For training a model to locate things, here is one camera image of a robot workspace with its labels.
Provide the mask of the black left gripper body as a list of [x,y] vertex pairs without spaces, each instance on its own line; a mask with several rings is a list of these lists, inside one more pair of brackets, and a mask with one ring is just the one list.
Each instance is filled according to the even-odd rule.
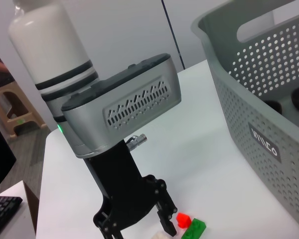
[[94,220],[125,223],[128,228],[144,218],[167,192],[153,175],[143,177],[124,141],[104,153],[84,160],[102,195]]

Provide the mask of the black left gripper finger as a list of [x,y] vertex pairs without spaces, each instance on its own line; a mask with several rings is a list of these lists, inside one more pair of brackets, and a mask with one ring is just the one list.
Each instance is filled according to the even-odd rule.
[[105,239],[123,239],[121,230],[125,228],[125,223],[94,220],[94,224]]
[[157,214],[164,231],[170,236],[175,236],[177,232],[174,224],[170,220],[172,219],[172,215],[177,212],[177,207],[168,192],[162,192],[159,195],[156,207],[158,209]]

